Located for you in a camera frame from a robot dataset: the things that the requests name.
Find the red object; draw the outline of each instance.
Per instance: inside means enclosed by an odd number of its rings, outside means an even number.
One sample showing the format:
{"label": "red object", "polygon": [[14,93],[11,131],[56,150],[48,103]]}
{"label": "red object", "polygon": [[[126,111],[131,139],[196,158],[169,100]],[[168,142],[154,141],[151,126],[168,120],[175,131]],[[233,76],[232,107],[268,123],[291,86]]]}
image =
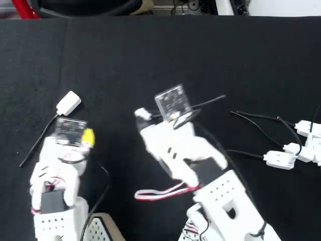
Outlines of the red object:
{"label": "red object", "polygon": [[18,14],[22,19],[39,19],[39,16],[27,3],[27,0],[12,0]]}

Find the white connector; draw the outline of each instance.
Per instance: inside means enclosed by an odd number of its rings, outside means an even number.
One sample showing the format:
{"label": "white connector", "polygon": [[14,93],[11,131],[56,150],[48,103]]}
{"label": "white connector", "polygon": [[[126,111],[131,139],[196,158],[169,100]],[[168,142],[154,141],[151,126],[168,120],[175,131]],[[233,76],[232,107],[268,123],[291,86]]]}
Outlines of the white connector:
{"label": "white connector", "polygon": [[313,138],[314,160],[318,166],[321,166],[321,139]]}
{"label": "white connector", "polygon": [[145,108],[139,108],[134,112],[136,117],[142,117],[145,121],[151,120],[152,114],[149,113]]}
{"label": "white connector", "polygon": [[266,161],[266,165],[285,170],[292,169],[296,160],[294,154],[278,151],[268,151],[263,157],[263,160]]}
{"label": "white connector", "polygon": [[[296,143],[290,143],[289,145],[284,145],[283,150],[286,153],[296,154],[300,150],[300,145]],[[303,162],[310,162],[314,159],[314,151],[312,148],[302,147],[301,152],[297,158]]]}
{"label": "white connector", "polygon": [[[295,124],[296,132],[304,137],[307,137],[310,133],[311,122],[306,120],[299,121]],[[313,123],[312,135],[315,138],[321,138],[321,124]]]}
{"label": "white connector", "polygon": [[74,92],[69,91],[57,104],[58,115],[69,115],[81,102],[81,99]]}

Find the white plastic part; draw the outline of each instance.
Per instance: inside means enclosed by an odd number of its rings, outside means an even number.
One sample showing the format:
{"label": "white plastic part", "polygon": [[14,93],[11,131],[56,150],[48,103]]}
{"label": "white plastic part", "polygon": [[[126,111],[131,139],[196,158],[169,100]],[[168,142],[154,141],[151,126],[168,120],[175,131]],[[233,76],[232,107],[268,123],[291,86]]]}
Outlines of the white plastic part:
{"label": "white plastic part", "polygon": [[313,138],[314,160],[318,166],[321,166],[321,139]]}
{"label": "white plastic part", "polygon": [[[296,154],[300,150],[300,145],[298,145],[297,143],[290,143],[288,145],[284,145],[283,150],[286,153]],[[314,159],[313,147],[312,148],[302,147],[302,150],[297,158],[303,162],[313,161]]]}
{"label": "white plastic part", "polygon": [[171,124],[162,122],[143,129],[140,134],[147,151],[166,163],[172,178],[190,187],[198,186],[199,182],[195,172],[184,162],[185,158],[198,161],[212,157],[222,169],[227,167],[224,155],[204,138],[195,136],[192,123],[173,130]]}
{"label": "white plastic part", "polygon": [[[233,170],[200,189],[194,201],[202,205],[211,227],[224,241],[244,241],[246,234],[257,234],[264,224]],[[232,208],[234,218],[227,213]]]}
{"label": "white plastic part", "polygon": [[251,16],[321,16],[320,0],[251,0],[248,8]]}
{"label": "white plastic part", "polygon": [[[308,122],[306,120],[300,120],[298,123],[295,124],[294,128],[296,129],[296,132],[299,135],[307,137],[310,133],[310,126],[311,122]],[[321,124],[313,123],[312,136],[314,138],[321,138]]]}
{"label": "white plastic part", "polygon": [[57,104],[58,115],[69,115],[81,102],[81,99],[74,92],[69,91]]}
{"label": "white plastic part", "polygon": [[218,15],[234,15],[230,0],[216,0]]}
{"label": "white plastic part", "polygon": [[77,170],[70,164],[55,163],[50,166],[46,163],[38,162],[34,168],[30,179],[30,193],[32,195],[32,208],[40,209],[42,193],[45,191],[45,182],[55,184],[55,189],[65,189],[64,201],[68,206],[73,206],[79,189],[79,176]]}
{"label": "white plastic part", "polygon": [[63,241],[79,241],[87,215],[88,204],[81,197],[77,197],[75,207],[67,211],[36,214],[34,216],[36,238],[38,241],[47,241],[60,236]]}
{"label": "white plastic part", "polygon": [[140,116],[146,121],[151,120],[152,116],[151,113],[149,113],[145,108],[137,109],[134,114],[136,117]]}
{"label": "white plastic part", "polygon": [[104,224],[100,218],[94,217],[86,228],[84,241],[111,241]]}
{"label": "white plastic part", "polygon": [[266,165],[285,170],[292,169],[296,160],[294,154],[278,151],[269,151],[263,157]]}

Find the white plug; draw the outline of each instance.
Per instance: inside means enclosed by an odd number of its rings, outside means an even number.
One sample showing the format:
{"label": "white plug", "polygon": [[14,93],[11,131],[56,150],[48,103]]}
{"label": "white plug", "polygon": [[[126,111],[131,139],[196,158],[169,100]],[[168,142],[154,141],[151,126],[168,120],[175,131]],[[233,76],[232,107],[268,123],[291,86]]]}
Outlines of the white plug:
{"label": "white plug", "polygon": [[81,99],[74,92],[69,91],[57,104],[58,115],[69,115],[81,102]]}
{"label": "white plug", "polygon": [[285,170],[292,169],[296,160],[295,155],[278,151],[268,151],[263,157],[266,165]]}
{"label": "white plug", "polygon": [[134,112],[136,117],[142,117],[145,121],[151,120],[152,114],[149,113],[145,108],[139,108]]}
{"label": "white plug", "polygon": [[[299,135],[307,137],[310,133],[310,126],[311,126],[311,122],[303,120],[303,121],[299,121],[298,123],[296,123],[294,128],[296,129],[296,132]],[[313,135],[313,137],[321,138],[321,125],[320,124],[313,123],[312,135]]]}
{"label": "white plug", "polygon": [[[300,150],[300,145],[297,143],[290,143],[289,145],[284,145],[283,150],[286,153],[296,154]],[[310,162],[314,159],[314,151],[312,148],[302,147],[301,152],[297,158],[303,162]]]}

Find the black tablecloth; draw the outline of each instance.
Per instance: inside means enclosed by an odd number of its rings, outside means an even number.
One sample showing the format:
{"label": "black tablecloth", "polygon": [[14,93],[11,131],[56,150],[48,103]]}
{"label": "black tablecloth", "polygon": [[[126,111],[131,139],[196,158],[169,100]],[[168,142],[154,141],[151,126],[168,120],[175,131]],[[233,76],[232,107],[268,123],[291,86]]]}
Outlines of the black tablecloth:
{"label": "black tablecloth", "polygon": [[[126,240],[175,240],[192,194],[135,201],[142,188],[171,180],[145,151],[133,111],[155,108],[155,94],[183,83],[192,104],[221,94],[197,121],[225,148],[257,154],[277,148],[230,110],[310,119],[319,101],[321,19],[119,17],[0,22],[1,240],[33,240],[29,178],[20,161],[69,91],[83,104],[71,117],[96,133],[93,154],[111,175],[98,211],[111,214]],[[258,120],[280,142],[294,142],[280,124]],[[257,208],[282,240],[319,240],[321,171],[297,161],[290,171],[234,156]],[[89,163],[80,195],[90,207],[105,185]]]}

